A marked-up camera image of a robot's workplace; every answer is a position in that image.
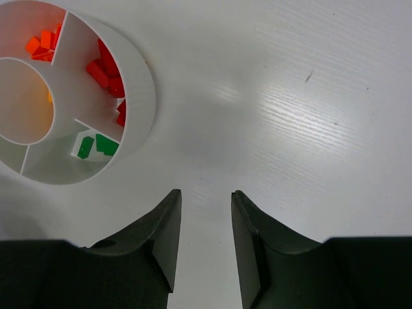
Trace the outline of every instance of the white wood grain surface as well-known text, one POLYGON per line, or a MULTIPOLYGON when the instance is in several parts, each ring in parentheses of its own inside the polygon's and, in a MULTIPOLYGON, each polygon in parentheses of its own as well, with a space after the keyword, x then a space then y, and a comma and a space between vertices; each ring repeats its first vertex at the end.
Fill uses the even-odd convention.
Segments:
POLYGON ((318 241, 412 233, 410 1, 51 2, 139 48, 158 112, 144 146, 92 182, 32 184, 3 168, 4 218, 92 245, 182 189, 170 309, 241 308, 236 189, 318 241))

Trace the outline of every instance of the red block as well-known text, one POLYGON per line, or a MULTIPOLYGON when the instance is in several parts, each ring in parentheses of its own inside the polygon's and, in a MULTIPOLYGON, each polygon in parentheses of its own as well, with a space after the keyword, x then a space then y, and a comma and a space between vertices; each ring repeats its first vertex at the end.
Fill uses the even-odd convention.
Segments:
POLYGON ((106 89, 109 87, 109 77, 103 69, 100 59, 95 59, 86 66, 87 72, 98 82, 98 84, 106 89))
POLYGON ((55 37, 54 37, 53 44, 52 44, 52 46, 51 46, 51 48, 52 48, 53 50, 56 49, 57 41, 59 40, 59 36, 60 36, 60 31, 61 31, 61 30, 62 30, 62 24, 57 24, 56 34, 55 34, 55 37))
POLYGON ((120 114, 126 114, 126 99, 117 107, 117 110, 120 114))
POLYGON ((116 62, 113 58, 113 56, 110 54, 110 51, 106 47, 106 45, 103 43, 102 40, 97 41, 98 44, 98 50, 100 52, 100 58, 102 59, 103 67, 109 75, 109 77, 120 77, 120 72, 117 68, 116 62))
POLYGON ((41 47, 40 39, 38 37, 32 37, 26 45, 26 51, 28 51, 30 55, 34 56, 40 53, 46 53, 48 50, 41 47))
POLYGON ((126 114, 125 113, 119 114, 119 116, 117 117, 116 123, 118 125, 124 127, 124 125, 126 123, 126 114))
POLYGON ((52 48, 55 40, 55 34, 51 31, 42 30, 41 32, 41 47, 49 50, 52 48))
POLYGON ((122 79, 120 77, 109 79, 109 93, 115 98, 124 97, 124 87, 122 79))
POLYGON ((37 55, 33 55, 33 60, 40 60, 40 61, 48 61, 51 62, 53 60, 54 52, 47 51, 46 53, 39 53, 37 55))

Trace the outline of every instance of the green block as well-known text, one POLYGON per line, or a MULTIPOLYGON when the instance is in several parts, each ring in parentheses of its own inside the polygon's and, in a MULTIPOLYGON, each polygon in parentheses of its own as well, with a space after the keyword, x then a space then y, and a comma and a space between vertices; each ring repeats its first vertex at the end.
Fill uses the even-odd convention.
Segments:
POLYGON ((118 148, 118 143, 101 134, 96 134, 96 148, 97 151, 104 153, 106 156, 113 156, 118 148))
POLYGON ((94 141, 95 139, 90 136, 86 136, 85 138, 83 138, 77 156, 83 160, 86 159, 90 155, 91 147, 93 146, 94 141))

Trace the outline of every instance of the round sorting tray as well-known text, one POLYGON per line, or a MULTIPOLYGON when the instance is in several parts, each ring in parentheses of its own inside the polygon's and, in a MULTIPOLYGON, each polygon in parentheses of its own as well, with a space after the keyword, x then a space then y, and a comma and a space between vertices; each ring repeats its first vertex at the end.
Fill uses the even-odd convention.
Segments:
POLYGON ((142 145, 155 117, 155 85, 145 60, 127 39, 90 17, 40 1, 1 5, 0 26, 7 29, 0 33, 0 161, 38 182, 77 183, 142 145), (62 30, 52 62, 31 60, 27 42, 42 30, 54 31, 57 23, 62 30), (109 95, 86 71, 99 58, 98 39, 122 77, 124 127, 116 123, 122 99, 109 95), (92 134, 119 144, 113 157, 82 160, 74 155, 79 137, 92 134))

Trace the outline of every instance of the orange lego brick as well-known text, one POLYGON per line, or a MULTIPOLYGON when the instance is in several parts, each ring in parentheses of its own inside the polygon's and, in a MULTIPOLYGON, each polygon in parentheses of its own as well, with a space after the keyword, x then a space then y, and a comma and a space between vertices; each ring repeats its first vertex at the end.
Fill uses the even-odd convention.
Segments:
POLYGON ((47 50, 51 49, 55 40, 55 34, 51 31, 42 30, 41 32, 41 47, 47 50))
POLYGON ((34 56, 44 53, 47 50, 41 47, 41 42, 38 37, 32 37, 26 45, 26 51, 28 51, 30 55, 34 56))
POLYGON ((54 37, 53 45, 51 46, 51 48, 54 50, 56 49, 57 41, 59 40, 61 30, 62 30, 62 24, 57 24, 56 34, 54 37))

